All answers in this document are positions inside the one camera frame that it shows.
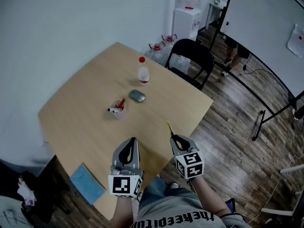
gray t-shirt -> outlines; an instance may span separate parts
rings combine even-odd
[[[217,217],[203,210],[199,200],[168,196],[139,210],[131,228],[250,228],[239,214]]]

blue notebook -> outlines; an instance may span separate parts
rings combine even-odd
[[[70,180],[90,205],[94,204],[105,193],[105,189],[83,164],[78,167]]]

black shorts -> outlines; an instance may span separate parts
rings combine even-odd
[[[242,58],[247,59],[250,55],[250,51],[248,51],[245,47],[238,44],[235,40],[231,39],[230,37],[227,37],[227,39],[225,40],[225,44],[230,48],[236,48],[238,46],[237,53]]]

cup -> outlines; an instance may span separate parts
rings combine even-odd
[[[116,100],[114,101],[111,105],[110,108],[117,108],[117,106],[121,103],[122,100]],[[128,115],[128,110],[126,107],[126,102],[123,104],[123,109],[120,112],[113,113],[111,112],[112,115],[114,115],[118,120],[125,118]]]

computer mouse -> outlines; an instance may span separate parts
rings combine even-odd
[[[146,96],[142,92],[139,92],[136,89],[130,91],[129,97],[137,102],[142,102],[146,98]]]

